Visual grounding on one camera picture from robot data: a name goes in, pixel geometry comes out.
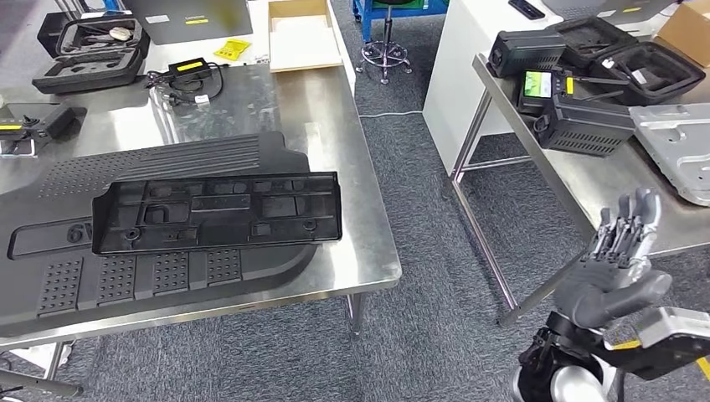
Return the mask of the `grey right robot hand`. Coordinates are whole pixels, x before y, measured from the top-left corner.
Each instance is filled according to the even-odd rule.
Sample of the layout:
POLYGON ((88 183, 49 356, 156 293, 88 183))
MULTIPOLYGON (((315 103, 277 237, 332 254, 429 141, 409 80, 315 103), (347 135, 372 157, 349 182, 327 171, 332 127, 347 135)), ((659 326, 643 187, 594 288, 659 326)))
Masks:
POLYGON ((662 299, 672 277, 651 266, 661 198, 654 188, 622 194, 618 214, 600 210, 600 225, 553 293, 558 313, 581 328, 598 329, 662 299))

